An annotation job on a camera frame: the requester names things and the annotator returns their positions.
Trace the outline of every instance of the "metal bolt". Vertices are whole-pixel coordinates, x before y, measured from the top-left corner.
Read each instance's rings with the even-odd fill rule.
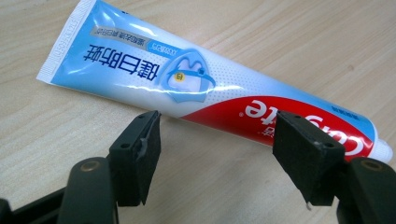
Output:
[[[382,171],[384,168],[380,163],[376,161],[361,161],[361,165],[372,171]]]
[[[87,161],[81,165],[80,169],[82,172],[89,172],[89,171],[97,169],[99,166],[100,166],[99,161]]]

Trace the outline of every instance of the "wooden table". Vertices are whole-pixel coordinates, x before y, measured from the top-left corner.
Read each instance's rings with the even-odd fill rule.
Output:
[[[108,2],[363,114],[396,147],[395,1]],[[0,197],[13,209],[64,187],[145,112],[35,79],[77,3],[0,3]],[[309,211],[271,148],[165,116],[161,129],[147,205],[121,208],[121,223],[336,223],[337,202]]]

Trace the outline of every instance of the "toothpaste tube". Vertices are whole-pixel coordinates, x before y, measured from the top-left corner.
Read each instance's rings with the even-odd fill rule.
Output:
[[[37,79],[273,144],[276,112],[299,114],[346,147],[388,162],[362,115],[195,46],[100,0],[82,0]]]

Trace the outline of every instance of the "red label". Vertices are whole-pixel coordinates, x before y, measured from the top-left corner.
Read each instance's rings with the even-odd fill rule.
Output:
[[[354,126],[318,107],[273,96],[251,96],[224,101],[193,112],[183,119],[234,133],[271,146],[276,112],[298,114],[319,127],[346,148],[346,160],[367,157],[373,142]]]

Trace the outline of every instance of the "blue graphic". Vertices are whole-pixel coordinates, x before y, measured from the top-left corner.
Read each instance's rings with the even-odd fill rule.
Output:
[[[177,103],[203,102],[216,87],[207,65],[195,49],[180,50],[159,73],[159,83]]]

